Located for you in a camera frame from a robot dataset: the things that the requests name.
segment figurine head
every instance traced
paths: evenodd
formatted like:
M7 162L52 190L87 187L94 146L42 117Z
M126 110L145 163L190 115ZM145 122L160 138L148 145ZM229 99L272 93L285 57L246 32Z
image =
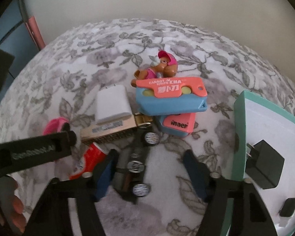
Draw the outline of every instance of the figurine head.
M178 63L175 57L166 51L159 51L158 57L160 63L157 67L162 68L164 77L174 77L178 70Z

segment white wall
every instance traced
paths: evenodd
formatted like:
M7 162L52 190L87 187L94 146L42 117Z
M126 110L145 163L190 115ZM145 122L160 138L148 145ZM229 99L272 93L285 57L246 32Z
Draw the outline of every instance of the white wall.
M170 19L258 52L295 82L295 10L287 0L25 0L46 43L73 26L114 18Z

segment toy car wheel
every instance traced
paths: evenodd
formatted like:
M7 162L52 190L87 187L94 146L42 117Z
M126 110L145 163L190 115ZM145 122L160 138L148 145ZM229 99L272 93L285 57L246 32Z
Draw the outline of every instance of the toy car wheel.
M151 126L151 124L152 124L152 123L150 123L150 122L146 122L146 123L142 123L142 124L139 125L138 127L139 127L140 129L147 129L147 128L149 128L149 127Z
M154 132L145 133L143 140L147 146L155 146L160 141L159 135Z
M135 184L132 188L132 193L137 197L147 196L151 191L151 187L147 184Z
M140 161L133 160L127 164L127 169L131 173L141 173L144 170L144 165Z

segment blue plastic holder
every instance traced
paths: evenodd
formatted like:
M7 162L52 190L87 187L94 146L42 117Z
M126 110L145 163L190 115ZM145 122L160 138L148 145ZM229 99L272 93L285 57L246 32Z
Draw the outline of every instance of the blue plastic holder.
M139 112L148 116L168 115L191 112L204 112L207 110L207 97L195 94L182 94L178 98L156 98L143 95L146 88L136 88L136 102Z

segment white box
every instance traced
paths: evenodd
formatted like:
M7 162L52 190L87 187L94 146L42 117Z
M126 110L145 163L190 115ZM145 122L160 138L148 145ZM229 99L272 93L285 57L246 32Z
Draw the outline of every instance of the white box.
M96 97L95 123L105 123L131 115L127 89L123 85L116 85L100 90Z

